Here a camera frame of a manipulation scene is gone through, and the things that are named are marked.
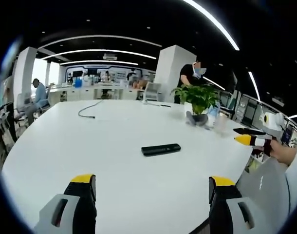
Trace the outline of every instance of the man in blue shirt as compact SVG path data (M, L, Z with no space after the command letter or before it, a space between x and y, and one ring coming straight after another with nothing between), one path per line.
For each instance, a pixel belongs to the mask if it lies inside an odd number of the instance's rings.
M41 82L39 82L39 79L33 80L33 86L36 88L34 103L27 106L24 109L24 113L16 117L16 119L19 119L24 114L27 115L27 121L29 125L34 122L34 113L37 112L41 107L48 105L46 87Z

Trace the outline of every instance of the curved led light strip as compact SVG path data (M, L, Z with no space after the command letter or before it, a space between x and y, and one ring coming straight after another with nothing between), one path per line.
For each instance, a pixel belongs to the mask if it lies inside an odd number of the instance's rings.
M82 63L82 62L113 62L113 63L124 63L129 65L138 65L138 63L135 63L135 62L123 62L123 61L114 61L114 60L82 60L82 61L73 61L73 62L63 62L63 63L60 63L60 65Z
M64 39L60 39L60 40L56 40L53 42L50 42L48 44L45 44L41 47L39 47L38 49L44 48L48 45L53 45L62 41L66 41L66 40L73 40L73 39L79 39L79 38L121 38L121 39L128 39L128 40L135 40L135 41L139 41L139 42L144 42L147 44L151 44L151 45L155 45L158 47L163 47L162 45L147 41L147 40L141 40L141 39L137 39L137 38L129 38L129 37L123 37L123 36L116 36L116 35L85 35L85 36L77 36L77 37L72 37L72 38L64 38Z
M123 50L106 50L106 49L88 49L88 50L73 50L73 51L67 51L67 52L62 52L62 53L58 53L58 54L54 54L54 55L50 55L41 59L48 59L51 57L55 57L55 56L59 56L59 55L66 55L66 54L72 54L72 53L80 53L80 52L97 52L97 51L104 51L104 52L115 52L115 53L125 53L125 54L131 54L131 55L138 55L138 56L142 56L142 57L147 57L149 59L156 59L153 56L149 56L149 55L143 55L143 54L139 54L139 53L135 53L135 52L130 52L130 51L123 51Z
M204 16L206 16L223 33L223 35L231 43L231 45L233 46L233 48L235 50L240 50L239 47L237 46L237 44L235 43L235 41L233 40L233 38L231 37L231 35L222 26L222 24L220 24L216 20L216 18L214 18L208 11L206 11L203 7L201 7L199 4L197 4L193 0L183 0L183 1L185 1L190 6L194 7L196 10L198 10L199 12L201 12Z
M216 82L213 82L212 80L208 79L207 77L203 77L205 80L209 81L210 83L213 83L214 85L217 85L219 88L225 90L222 86L218 85Z
M251 78L251 81L252 81L252 83L253 83L253 85L254 85L254 87L255 87L255 91L256 91L256 94L257 94L257 98L258 98L259 102L261 102L261 100L260 100L260 95L259 95L259 91L258 91L258 88L257 88L256 81L255 81L255 79L254 79L254 76L252 75L251 72L248 72L248 73L249 73L249 76L250 76L250 78Z

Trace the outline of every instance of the black remote control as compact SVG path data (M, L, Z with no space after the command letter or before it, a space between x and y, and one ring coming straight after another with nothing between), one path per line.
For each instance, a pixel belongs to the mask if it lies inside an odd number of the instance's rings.
M178 144L157 145L157 146L142 147L141 150L145 157L150 157L150 156L164 155L164 154L170 154L173 152L180 151L181 146Z

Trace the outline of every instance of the desk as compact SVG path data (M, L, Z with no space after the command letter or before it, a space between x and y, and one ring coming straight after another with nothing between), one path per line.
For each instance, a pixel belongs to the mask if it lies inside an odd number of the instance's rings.
M96 175L96 233L187 234L209 214L208 177L236 182L251 147L185 124L183 105L104 100L58 103L18 139L2 175L30 227L39 210L76 175ZM144 157L141 147L178 143L181 151Z

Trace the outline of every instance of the man in black shirt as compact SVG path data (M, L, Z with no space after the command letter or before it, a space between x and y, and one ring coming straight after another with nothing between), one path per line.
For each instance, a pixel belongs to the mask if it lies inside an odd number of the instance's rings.
M127 80L130 79L131 76L136 75L136 72L134 71L134 68L131 68L131 72L128 73L127 75Z
M201 68L201 62L196 61L193 64L186 64L180 71L180 78L177 87L185 85L201 85L204 81L201 78L201 75L205 74L206 68ZM180 97L174 97L174 103L180 104Z

